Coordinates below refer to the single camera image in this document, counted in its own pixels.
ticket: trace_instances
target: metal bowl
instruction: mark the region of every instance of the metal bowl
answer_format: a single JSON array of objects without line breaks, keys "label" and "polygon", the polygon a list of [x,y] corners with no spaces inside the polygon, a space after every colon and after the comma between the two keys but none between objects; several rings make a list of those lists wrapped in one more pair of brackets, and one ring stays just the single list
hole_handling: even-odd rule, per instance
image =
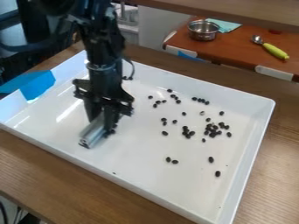
[{"label": "metal bowl", "polygon": [[199,41],[210,41],[216,38],[219,26],[205,20],[192,21],[188,25],[189,35]]}]

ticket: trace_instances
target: robotic arm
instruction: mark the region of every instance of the robotic arm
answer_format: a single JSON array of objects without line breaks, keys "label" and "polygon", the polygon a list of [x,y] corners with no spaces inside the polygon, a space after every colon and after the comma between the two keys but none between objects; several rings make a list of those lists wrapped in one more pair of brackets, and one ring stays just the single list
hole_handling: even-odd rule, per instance
[{"label": "robotic arm", "polygon": [[110,0],[37,0],[48,15],[67,16],[77,23],[87,51],[89,80],[75,79],[74,96],[84,101],[90,124],[79,144],[91,148],[115,133],[122,115],[131,116],[134,98],[122,89],[124,37]]}]

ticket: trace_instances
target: teal cloth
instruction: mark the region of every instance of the teal cloth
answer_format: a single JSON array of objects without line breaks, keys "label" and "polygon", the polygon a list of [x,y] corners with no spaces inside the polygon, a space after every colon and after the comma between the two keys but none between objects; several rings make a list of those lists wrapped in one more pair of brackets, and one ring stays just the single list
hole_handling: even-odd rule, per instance
[{"label": "teal cloth", "polygon": [[222,33],[233,31],[234,29],[237,29],[238,27],[242,26],[242,24],[235,24],[235,23],[213,19],[213,18],[208,18],[206,19],[206,21],[213,22],[216,25],[218,25],[220,27],[219,32]]}]

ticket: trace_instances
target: wall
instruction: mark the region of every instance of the wall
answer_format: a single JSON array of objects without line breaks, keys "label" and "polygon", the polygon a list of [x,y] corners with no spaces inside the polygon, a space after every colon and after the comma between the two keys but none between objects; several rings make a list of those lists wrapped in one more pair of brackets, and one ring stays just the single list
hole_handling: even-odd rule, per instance
[{"label": "wall", "polygon": [[139,45],[162,51],[164,38],[190,18],[190,15],[144,6],[139,9]]}]

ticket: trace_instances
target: white tray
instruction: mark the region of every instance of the white tray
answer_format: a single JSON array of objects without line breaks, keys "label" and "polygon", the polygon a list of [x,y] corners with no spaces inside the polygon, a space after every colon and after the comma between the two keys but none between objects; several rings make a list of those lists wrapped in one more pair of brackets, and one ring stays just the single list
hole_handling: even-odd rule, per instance
[{"label": "white tray", "polygon": [[[73,97],[71,83],[87,76],[84,59],[81,52],[55,67],[55,85],[36,101],[27,102],[19,91],[1,100],[1,127],[192,221],[232,223],[275,102],[135,63],[135,80],[123,84],[136,98],[135,114],[124,116],[114,136],[87,150],[78,145],[87,116],[82,101]],[[130,71],[125,64],[124,73]],[[175,91],[181,104],[170,98],[167,88]],[[194,102],[193,96],[211,104]],[[167,103],[153,108],[158,99]],[[221,110],[225,115],[219,116]],[[178,123],[164,127],[162,117]],[[233,136],[204,136],[207,117],[228,123]],[[196,135],[183,137],[183,125]],[[162,136],[163,130],[169,135]],[[210,156],[213,164],[208,163]],[[167,164],[166,157],[179,164]],[[219,178],[214,175],[217,170]]]}]

